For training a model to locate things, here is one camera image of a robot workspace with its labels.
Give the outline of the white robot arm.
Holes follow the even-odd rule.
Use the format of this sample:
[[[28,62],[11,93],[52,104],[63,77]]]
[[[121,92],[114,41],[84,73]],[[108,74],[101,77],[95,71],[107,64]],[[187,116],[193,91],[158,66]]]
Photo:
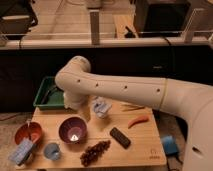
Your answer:
[[[90,95],[143,105],[188,125],[182,171],[213,171],[213,86],[169,78],[97,75],[75,56],[55,76],[64,105],[78,109]]]

